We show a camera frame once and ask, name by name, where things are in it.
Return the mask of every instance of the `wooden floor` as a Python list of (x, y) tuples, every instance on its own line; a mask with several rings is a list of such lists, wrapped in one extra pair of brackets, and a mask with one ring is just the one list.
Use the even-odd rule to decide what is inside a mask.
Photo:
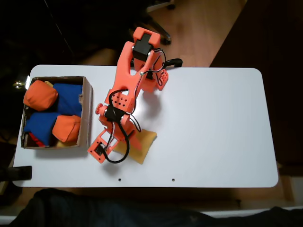
[[(176, 8), (154, 11), (151, 16), (166, 29), (172, 44), (162, 46), (167, 59), (181, 58), (184, 67), (208, 67), (233, 23), (237, 19), (244, 0), (176, 0)], [(86, 59), (83, 64), (110, 65), (110, 50), (103, 50)], [(24, 188), (16, 201), (26, 205), (40, 188)], [(76, 194), (109, 198), (133, 199), (138, 201), (236, 201), (285, 198), (280, 180), (273, 188), (234, 189), (107, 189), (107, 188), (67, 188)], [(138, 192), (144, 196), (138, 198)]]

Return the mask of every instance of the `table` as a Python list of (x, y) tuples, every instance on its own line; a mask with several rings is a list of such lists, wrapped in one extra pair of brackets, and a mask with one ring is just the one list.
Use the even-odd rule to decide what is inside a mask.
[[(173, 68), (162, 91), (141, 91), (134, 116), (157, 132), (143, 165), (130, 157), (100, 164), (83, 148), (30, 150), (17, 143), (14, 166), (32, 166), (22, 187), (273, 187), (278, 181), (262, 75), (256, 69)], [(93, 110), (116, 67), (38, 65), (30, 77), (85, 76)], [(93, 113), (91, 142), (103, 125)], [(112, 152), (113, 160), (121, 157)]]

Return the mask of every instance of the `cardboard box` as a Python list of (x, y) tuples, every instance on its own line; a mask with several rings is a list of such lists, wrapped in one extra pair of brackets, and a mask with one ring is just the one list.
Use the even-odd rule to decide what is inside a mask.
[[(77, 84), (82, 85), (82, 94), (79, 95), (79, 102), (82, 105), (81, 113), (81, 123), (80, 130), (78, 134), (77, 143), (74, 146), (64, 147), (64, 148), (74, 148), (74, 147), (83, 147), (88, 148), (90, 146), (90, 125), (91, 125), (91, 116), (92, 116), (92, 92), (93, 88), (86, 80), (85, 77), (35, 77), (32, 79), (31, 84), (36, 80), (49, 81), (52, 84), (55, 83), (65, 83), (65, 84)], [(24, 106), (23, 117), (22, 117), (22, 134), (21, 134), (21, 147), (27, 149), (61, 149), (60, 147), (39, 147), (29, 136), (28, 133), (23, 132), (23, 128), (27, 122), (27, 112), (35, 111), (29, 109), (27, 106)]]

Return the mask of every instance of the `blue bean bag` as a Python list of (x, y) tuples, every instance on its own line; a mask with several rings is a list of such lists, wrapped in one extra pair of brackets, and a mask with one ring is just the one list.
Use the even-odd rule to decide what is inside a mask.
[(79, 103), (79, 95), (82, 94), (82, 85), (54, 84), (53, 88), (58, 92), (57, 112), (81, 117), (82, 106)]
[(35, 112), (26, 122), (24, 132), (31, 132), (38, 140), (46, 146), (50, 145), (53, 126), (60, 113)]

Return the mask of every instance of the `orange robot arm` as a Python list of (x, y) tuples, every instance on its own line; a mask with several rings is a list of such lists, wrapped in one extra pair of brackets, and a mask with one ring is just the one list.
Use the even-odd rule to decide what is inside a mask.
[[(154, 89), (162, 90), (168, 81), (168, 74), (164, 69), (161, 54), (164, 54), (160, 46), (158, 33), (138, 27), (134, 32), (134, 43), (126, 42), (120, 55), (116, 78), (113, 88), (109, 90), (105, 103), (99, 104), (96, 114), (105, 126), (101, 134), (92, 143), (88, 152), (100, 163), (106, 159), (111, 163), (120, 163), (126, 159), (130, 144), (141, 149), (141, 144), (136, 138), (138, 129), (133, 123), (131, 116), (136, 108), (136, 98), (140, 90), (153, 92)], [(130, 74), (131, 60), (134, 58), (135, 75)], [(105, 132), (110, 133), (110, 138), (105, 141), (102, 136)], [(119, 141), (124, 141), (127, 146), (125, 156), (112, 161), (108, 158), (109, 153)]]

